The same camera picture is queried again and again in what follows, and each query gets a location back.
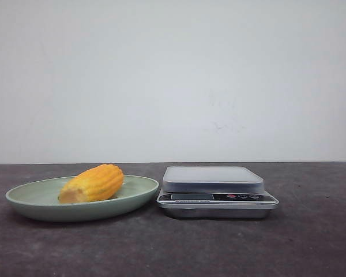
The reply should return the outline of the yellow corn cob piece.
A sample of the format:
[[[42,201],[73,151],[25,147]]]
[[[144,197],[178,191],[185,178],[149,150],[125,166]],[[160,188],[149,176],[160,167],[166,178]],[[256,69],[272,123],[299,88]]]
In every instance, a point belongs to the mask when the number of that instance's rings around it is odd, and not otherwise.
[[[122,170],[113,164],[102,164],[86,170],[68,181],[60,190],[61,204],[88,203],[107,200],[121,187]]]

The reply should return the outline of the silver digital kitchen scale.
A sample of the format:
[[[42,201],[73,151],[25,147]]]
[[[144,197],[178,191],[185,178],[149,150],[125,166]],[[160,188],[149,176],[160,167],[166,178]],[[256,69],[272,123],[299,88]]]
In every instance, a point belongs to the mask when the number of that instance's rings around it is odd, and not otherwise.
[[[156,201],[173,218],[262,219],[279,204],[263,178],[240,166],[167,167]]]

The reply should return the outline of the green shallow plate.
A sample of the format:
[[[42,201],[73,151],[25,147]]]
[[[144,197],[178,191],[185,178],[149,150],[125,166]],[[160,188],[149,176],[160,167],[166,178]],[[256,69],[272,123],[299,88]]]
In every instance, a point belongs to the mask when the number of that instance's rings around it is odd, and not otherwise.
[[[109,200],[61,204],[60,189],[72,177],[30,182],[6,192],[7,201],[18,214],[46,222],[83,222],[107,219],[134,211],[153,198],[159,183],[151,178],[125,175],[122,187]]]

